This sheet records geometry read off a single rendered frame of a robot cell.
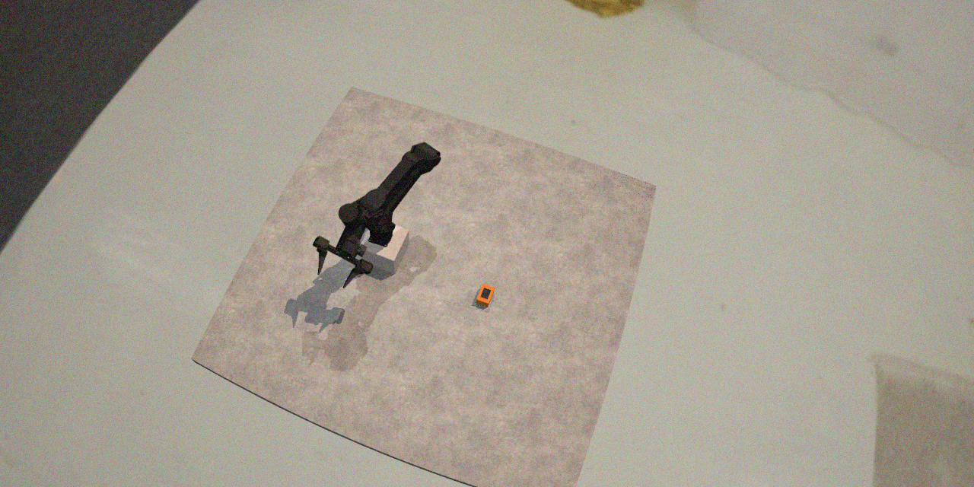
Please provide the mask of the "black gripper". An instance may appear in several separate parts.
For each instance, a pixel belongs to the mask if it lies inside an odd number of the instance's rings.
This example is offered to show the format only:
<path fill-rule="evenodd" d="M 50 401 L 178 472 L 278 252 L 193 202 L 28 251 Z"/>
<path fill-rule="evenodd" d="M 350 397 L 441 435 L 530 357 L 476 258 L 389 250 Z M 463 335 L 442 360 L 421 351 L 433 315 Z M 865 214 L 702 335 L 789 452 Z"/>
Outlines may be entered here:
<path fill-rule="evenodd" d="M 321 273 L 321 268 L 323 268 L 327 251 L 337 256 L 340 256 L 343 259 L 347 259 L 347 261 L 349 261 L 352 264 L 355 264 L 355 268 L 352 269 L 349 277 L 345 280 L 345 284 L 343 285 L 343 288 L 347 287 L 350 281 L 353 278 L 356 278 L 356 275 L 358 273 L 371 273 L 373 271 L 373 265 L 370 264 L 368 261 L 366 261 L 366 259 L 356 259 L 352 257 L 350 253 L 347 253 L 343 251 L 343 249 L 338 248 L 340 242 L 343 241 L 345 237 L 350 237 L 350 240 L 354 242 L 356 242 L 357 240 L 361 241 L 361 235 L 357 235 L 356 233 L 352 233 L 352 231 L 344 229 L 343 234 L 340 237 L 340 240 L 337 242 L 337 247 L 332 247 L 332 245 L 329 244 L 329 240 L 326 240 L 326 238 L 321 237 L 321 235 L 319 235 L 319 237 L 316 237 L 316 240 L 314 240 L 314 243 L 312 245 L 312 247 L 316 247 L 317 252 L 319 252 L 319 272 L 317 273 L 318 275 Z M 350 259 L 348 258 L 348 256 L 350 257 Z"/>

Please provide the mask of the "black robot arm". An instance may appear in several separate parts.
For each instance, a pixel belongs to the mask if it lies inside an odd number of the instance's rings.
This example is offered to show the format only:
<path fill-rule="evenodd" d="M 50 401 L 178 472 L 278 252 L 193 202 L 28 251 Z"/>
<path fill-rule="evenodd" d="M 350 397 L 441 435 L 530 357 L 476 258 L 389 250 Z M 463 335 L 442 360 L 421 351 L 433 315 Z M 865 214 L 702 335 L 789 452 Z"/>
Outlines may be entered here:
<path fill-rule="evenodd" d="M 421 175 L 434 170 L 441 163 L 441 153 L 427 142 L 412 146 L 403 155 L 403 159 L 392 170 L 392 173 L 378 188 L 366 193 L 356 202 L 346 203 L 339 208 L 339 218 L 345 224 L 345 229 L 363 235 L 365 228 L 370 230 L 369 242 L 385 247 L 392 240 L 396 225 L 392 222 L 393 211 L 403 201 L 405 193 Z M 363 256 L 368 247 L 363 247 L 361 241 L 351 241 L 345 237 L 338 248 L 350 253 Z"/>

